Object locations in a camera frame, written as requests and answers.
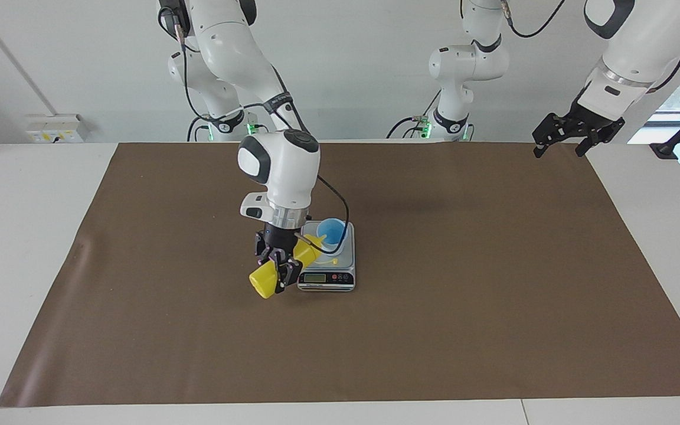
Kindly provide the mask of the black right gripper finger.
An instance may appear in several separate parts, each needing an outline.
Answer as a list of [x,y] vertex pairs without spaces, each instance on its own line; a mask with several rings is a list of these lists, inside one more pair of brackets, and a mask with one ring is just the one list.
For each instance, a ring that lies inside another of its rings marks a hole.
[[302,261],[294,257],[278,261],[276,265],[276,293],[283,293],[287,287],[296,283],[302,270]]
[[256,233],[254,238],[254,255],[257,257],[257,264],[272,262],[273,266],[280,264],[277,249],[279,248],[272,233]]

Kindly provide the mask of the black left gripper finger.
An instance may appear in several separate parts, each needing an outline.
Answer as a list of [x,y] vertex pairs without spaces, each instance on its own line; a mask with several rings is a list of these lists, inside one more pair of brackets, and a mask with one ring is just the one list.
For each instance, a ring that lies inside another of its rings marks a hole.
[[555,143],[555,120],[543,119],[540,124],[532,132],[534,138],[535,148],[532,150],[534,156],[539,159],[545,153],[546,148]]
[[575,148],[575,153],[578,157],[585,156],[591,148],[598,145],[602,140],[601,132],[599,130],[589,130],[586,132],[586,137],[582,142],[578,143]]

